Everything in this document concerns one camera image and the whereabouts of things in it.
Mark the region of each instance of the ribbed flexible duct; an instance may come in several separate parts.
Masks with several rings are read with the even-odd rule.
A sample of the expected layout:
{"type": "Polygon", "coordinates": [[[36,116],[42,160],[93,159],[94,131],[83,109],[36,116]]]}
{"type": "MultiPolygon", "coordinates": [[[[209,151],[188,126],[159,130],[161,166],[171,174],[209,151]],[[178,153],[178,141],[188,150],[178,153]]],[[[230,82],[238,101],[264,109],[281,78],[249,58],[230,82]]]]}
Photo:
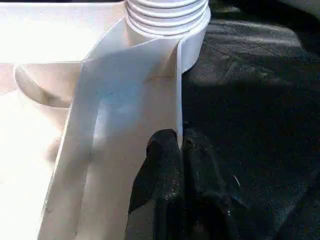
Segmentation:
{"type": "Polygon", "coordinates": [[[127,21],[152,35],[184,34],[205,17],[208,0],[127,0],[127,21]]]}

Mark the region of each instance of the white plastic part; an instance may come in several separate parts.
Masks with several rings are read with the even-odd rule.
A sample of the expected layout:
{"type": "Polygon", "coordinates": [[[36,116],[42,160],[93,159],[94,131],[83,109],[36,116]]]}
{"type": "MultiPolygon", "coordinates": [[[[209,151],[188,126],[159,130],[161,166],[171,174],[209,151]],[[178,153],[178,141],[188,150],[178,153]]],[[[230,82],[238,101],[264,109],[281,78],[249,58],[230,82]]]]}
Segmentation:
{"type": "MultiPolygon", "coordinates": [[[[165,3],[167,10],[173,4],[172,1],[152,2],[165,3]]],[[[172,128],[181,145],[181,74],[197,61],[210,20],[208,2],[183,2],[176,2],[175,7],[185,11],[204,3],[198,8],[200,18],[190,21],[197,14],[193,11],[184,22],[196,23],[193,28],[185,31],[186,26],[181,25],[179,29],[183,31],[168,36],[159,35],[158,29],[153,34],[149,27],[144,31],[141,25],[133,25],[124,14],[123,2],[73,3],[72,7],[29,3],[6,10],[0,5],[0,12],[8,16],[7,22],[16,21],[17,26],[23,22],[43,26],[44,21],[52,20],[47,27],[51,26],[55,35],[63,32],[70,38],[72,33],[63,29],[76,26],[83,33],[95,29],[89,39],[96,42],[90,40],[89,49],[84,40],[87,51],[80,47],[77,58],[72,56],[75,48],[69,51],[65,46],[52,60],[43,52],[42,57],[33,59],[16,53],[15,62],[19,63],[14,75],[18,91],[23,92],[23,101],[31,103],[28,106],[48,117],[45,110],[55,112],[57,106],[43,104],[46,95],[64,104],[69,104],[73,96],[70,108],[63,110],[68,114],[40,217],[39,240],[124,239],[131,188],[145,159],[149,138],[160,129],[172,128]],[[15,19],[22,15],[21,22],[15,19]],[[65,19],[69,26],[59,31],[57,26],[65,19]]],[[[162,23],[168,23],[168,19],[164,18],[162,23]]],[[[170,26],[162,27],[168,33],[170,26]]],[[[81,46],[83,39],[76,40],[81,46]]]]}
{"type": "Polygon", "coordinates": [[[143,32],[160,36],[179,36],[204,20],[208,0],[127,0],[127,21],[143,32]]]}

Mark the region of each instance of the black floor mat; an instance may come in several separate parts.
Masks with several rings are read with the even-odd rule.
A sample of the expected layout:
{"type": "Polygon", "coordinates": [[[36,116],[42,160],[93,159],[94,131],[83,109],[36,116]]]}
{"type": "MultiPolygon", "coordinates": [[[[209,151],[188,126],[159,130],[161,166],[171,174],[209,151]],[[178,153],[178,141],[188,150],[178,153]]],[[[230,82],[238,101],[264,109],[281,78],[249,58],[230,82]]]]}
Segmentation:
{"type": "Polygon", "coordinates": [[[182,76],[183,119],[233,172],[254,239],[320,239],[320,25],[265,7],[211,3],[199,60],[182,76]]]}

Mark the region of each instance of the white plastic tray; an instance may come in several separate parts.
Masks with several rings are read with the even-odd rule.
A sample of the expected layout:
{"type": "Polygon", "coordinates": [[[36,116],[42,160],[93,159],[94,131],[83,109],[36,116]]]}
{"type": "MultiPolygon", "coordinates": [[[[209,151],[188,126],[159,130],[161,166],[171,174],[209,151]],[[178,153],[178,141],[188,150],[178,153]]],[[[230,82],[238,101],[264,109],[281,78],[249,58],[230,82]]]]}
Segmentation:
{"type": "Polygon", "coordinates": [[[63,131],[32,103],[25,107],[19,90],[0,97],[0,110],[8,116],[2,125],[9,124],[2,130],[1,147],[8,151],[4,151],[6,160],[1,166],[10,165],[6,174],[16,176],[12,184],[6,180],[2,184],[6,188],[0,188],[1,195],[7,194],[0,211],[6,231],[0,238],[35,239],[38,234],[39,240],[123,239],[132,183],[150,136],[172,128],[182,140],[181,74],[198,59],[210,11],[202,24],[182,38],[157,39],[128,27],[123,2],[50,7],[0,4],[0,14],[17,30],[7,31],[8,48],[3,48],[7,58],[3,56],[2,62],[41,73],[36,81],[43,88],[61,97],[55,87],[59,69],[64,68],[57,66],[80,64],[79,72],[74,73],[79,78],[74,94],[70,93],[74,97],[63,131]],[[29,31],[24,30],[26,40],[17,33],[24,22],[29,31]],[[56,38],[40,35],[45,28],[56,38]],[[18,49],[13,55],[12,38],[18,49]],[[19,141],[7,141],[22,134],[19,141]],[[19,151],[12,154],[9,149],[19,151]],[[16,166],[21,166],[19,173],[14,173],[16,166]],[[25,193],[32,207],[19,198],[20,193],[25,193]],[[14,222],[26,207],[21,221],[14,222]]]}

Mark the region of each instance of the black fabric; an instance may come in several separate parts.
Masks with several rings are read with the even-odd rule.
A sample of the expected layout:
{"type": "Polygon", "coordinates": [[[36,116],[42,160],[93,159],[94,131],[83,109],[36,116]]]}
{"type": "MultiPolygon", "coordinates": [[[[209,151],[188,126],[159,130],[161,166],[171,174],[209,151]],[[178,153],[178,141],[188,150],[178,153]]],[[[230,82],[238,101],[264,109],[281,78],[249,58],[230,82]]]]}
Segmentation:
{"type": "Polygon", "coordinates": [[[320,239],[319,23],[237,3],[211,3],[199,60],[182,76],[183,119],[238,185],[241,238],[320,239]]]}

